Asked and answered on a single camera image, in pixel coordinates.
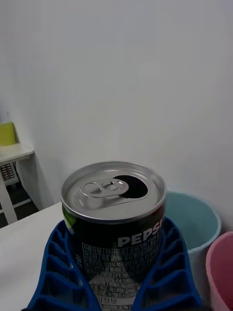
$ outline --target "table surface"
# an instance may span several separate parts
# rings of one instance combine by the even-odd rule
[[[0,164],[22,160],[29,155],[32,155],[34,151],[22,143],[17,143],[10,146],[0,146]]]
[[[61,203],[0,229],[0,309],[21,311],[38,284],[48,238],[63,219]]]

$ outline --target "can lid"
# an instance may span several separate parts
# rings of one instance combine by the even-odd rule
[[[63,184],[63,205],[75,216],[98,223],[126,223],[153,213],[166,185],[155,171],[136,163],[102,162],[73,173]]]

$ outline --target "pull tab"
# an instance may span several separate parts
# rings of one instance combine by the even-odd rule
[[[90,198],[105,198],[114,195],[121,195],[128,189],[129,185],[125,181],[115,178],[93,180],[89,183],[82,183],[79,187],[80,192]]]

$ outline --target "can rim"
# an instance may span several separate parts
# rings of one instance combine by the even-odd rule
[[[142,164],[139,164],[139,163],[136,163],[136,162],[130,162],[130,161],[102,161],[102,162],[96,162],[96,163],[92,163],[92,164],[89,164],[89,165],[85,165],[81,168],[79,168],[78,170],[76,170],[75,172],[81,170],[81,169],[85,169],[87,167],[89,167],[90,165],[97,165],[97,164],[103,164],[103,163],[111,163],[111,162],[118,162],[118,163],[129,163],[129,164],[133,164],[133,165],[138,165],[138,166],[141,166],[143,168],[146,168],[148,170],[150,170],[151,172],[153,172],[155,175],[157,175],[162,183],[163,183],[163,186],[164,186],[164,191],[163,191],[163,195],[161,196],[161,199],[155,204],[155,206],[149,210],[149,211],[146,211],[140,215],[137,215],[137,216],[133,216],[133,217],[130,217],[130,218],[126,218],[126,219],[102,219],[102,218],[97,218],[97,217],[91,217],[91,216],[88,216],[88,215],[84,215],[82,213],[78,213],[78,212],[75,212],[73,211],[73,209],[69,206],[69,204],[67,204],[67,202],[65,201],[63,195],[62,195],[62,191],[61,191],[61,194],[60,194],[60,198],[61,198],[61,201],[62,201],[62,204],[63,206],[68,209],[68,211],[74,215],[75,217],[77,218],[81,218],[83,220],[86,220],[88,222],[92,222],[92,223],[99,223],[99,224],[122,224],[122,223],[131,223],[133,221],[136,221],[136,220],[139,220],[139,219],[142,219],[142,218],[145,218],[146,216],[148,215],[151,215],[153,214],[162,204],[163,202],[165,201],[165,198],[166,198],[166,193],[167,193],[167,187],[166,187],[166,183],[164,181],[164,179],[160,176],[160,174],[158,174],[156,171],[154,171],[153,169],[149,168],[148,166],[146,165],[142,165]]]

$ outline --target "nutrition label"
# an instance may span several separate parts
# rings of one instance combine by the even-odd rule
[[[160,230],[146,242],[118,249],[82,243],[85,272],[103,311],[131,310],[158,251]]]

